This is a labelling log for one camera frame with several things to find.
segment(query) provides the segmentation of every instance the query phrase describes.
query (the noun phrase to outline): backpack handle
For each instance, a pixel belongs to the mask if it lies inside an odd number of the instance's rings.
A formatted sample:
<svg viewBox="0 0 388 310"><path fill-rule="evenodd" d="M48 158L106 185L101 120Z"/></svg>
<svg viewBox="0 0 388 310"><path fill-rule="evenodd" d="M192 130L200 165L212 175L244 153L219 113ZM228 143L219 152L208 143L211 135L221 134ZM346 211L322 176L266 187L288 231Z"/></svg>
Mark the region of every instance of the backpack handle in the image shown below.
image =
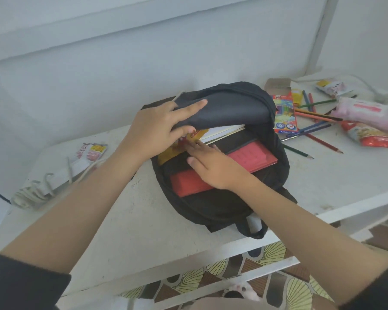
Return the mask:
<svg viewBox="0 0 388 310"><path fill-rule="evenodd" d="M236 223L236 227L237 227L237 230L241 234L243 234L246 237L251 237L254 239L262 239L264 237L264 235L266 234L267 229L268 229L266 223L264 223L262 220L261 221L261 230L257 231L256 233L252 233L250 231L250 226L249 226L249 223L247 222L246 218L244 218L240 222Z"/></svg>

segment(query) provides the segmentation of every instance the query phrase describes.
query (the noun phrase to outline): green pencil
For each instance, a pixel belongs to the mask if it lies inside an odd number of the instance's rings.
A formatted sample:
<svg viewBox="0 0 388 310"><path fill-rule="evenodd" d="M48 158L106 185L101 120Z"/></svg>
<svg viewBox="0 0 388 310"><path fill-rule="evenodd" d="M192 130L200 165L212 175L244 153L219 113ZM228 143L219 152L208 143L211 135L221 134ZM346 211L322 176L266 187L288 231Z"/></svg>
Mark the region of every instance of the green pencil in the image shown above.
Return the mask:
<svg viewBox="0 0 388 310"><path fill-rule="evenodd" d="M330 100L315 102L315 103L312 103L312 104L302 104L302 105L298 106L297 108L298 109L302 109L303 107L311 107L311 106L314 106L314 105L331 103L331 102L335 102L335 101L336 101L336 99L330 99Z"/></svg>
<svg viewBox="0 0 388 310"><path fill-rule="evenodd" d="M308 155L307 153L304 153L304 152L302 152L302 151L300 151L300 150L298 150L298 149L292 148L292 147L287 146L287 145L285 145L285 144L282 144L282 145L283 145L283 147L284 147L285 149L288 149L288 150L290 150L290 151L292 151L292 152L295 152L295 153L297 153L298 155L301 155L302 157L305 157L305 158L308 158L308 159L314 159L314 157L312 157L312 156Z"/></svg>

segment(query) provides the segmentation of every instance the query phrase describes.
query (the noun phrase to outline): hand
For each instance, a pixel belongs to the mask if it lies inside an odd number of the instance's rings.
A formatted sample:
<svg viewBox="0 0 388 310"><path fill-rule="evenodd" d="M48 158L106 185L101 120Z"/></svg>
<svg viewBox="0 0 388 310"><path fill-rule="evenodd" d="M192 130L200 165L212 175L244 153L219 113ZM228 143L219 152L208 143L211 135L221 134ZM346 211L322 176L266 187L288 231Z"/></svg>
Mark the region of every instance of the hand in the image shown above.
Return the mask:
<svg viewBox="0 0 388 310"><path fill-rule="evenodd" d="M207 184L233 191L250 173L232 158L222 153L217 146L209 147L201 141L189 142L185 145L188 164L200 175Z"/></svg>
<svg viewBox="0 0 388 310"><path fill-rule="evenodd" d="M141 163L160 154L178 138L195 131L193 126L171 129L176 123L196 114L206 104L207 100L204 99L173 111L178 105L169 101L158 107L140 110L119 149L132 150L141 159Z"/></svg>

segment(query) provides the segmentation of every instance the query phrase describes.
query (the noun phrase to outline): floor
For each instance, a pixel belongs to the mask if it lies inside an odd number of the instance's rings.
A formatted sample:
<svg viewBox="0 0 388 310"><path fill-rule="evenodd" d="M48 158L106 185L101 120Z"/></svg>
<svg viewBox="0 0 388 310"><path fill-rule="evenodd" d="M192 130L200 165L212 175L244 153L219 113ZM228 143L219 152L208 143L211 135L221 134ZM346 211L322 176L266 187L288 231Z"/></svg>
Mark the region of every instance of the floor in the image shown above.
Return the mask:
<svg viewBox="0 0 388 310"><path fill-rule="evenodd" d="M388 255L388 221L371 229L371 233L373 238L367 240L365 245ZM281 242L277 242L201 269L176 274L162 281L125 291L120 296L154 299L159 302L291 256L292 252ZM246 294L254 290L263 304L263 309L334 309L330 302L332 299L301 264L249 281L241 289ZM210 296L222 297L224 294L225 291L219 291ZM170 310L186 309L193 302L172 307Z"/></svg>

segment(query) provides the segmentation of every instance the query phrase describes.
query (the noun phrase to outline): staedtler box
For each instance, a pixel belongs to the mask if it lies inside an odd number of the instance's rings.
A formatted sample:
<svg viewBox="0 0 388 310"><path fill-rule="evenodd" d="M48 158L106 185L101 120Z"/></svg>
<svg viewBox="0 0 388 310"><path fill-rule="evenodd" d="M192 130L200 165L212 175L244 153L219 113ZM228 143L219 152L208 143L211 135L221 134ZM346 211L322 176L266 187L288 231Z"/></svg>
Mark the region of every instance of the staedtler box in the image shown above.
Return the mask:
<svg viewBox="0 0 388 310"><path fill-rule="evenodd" d="M293 108L290 78L269 78L264 90L273 98L276 105L274 131L280 134L297 134L297 121Z"/></svg>

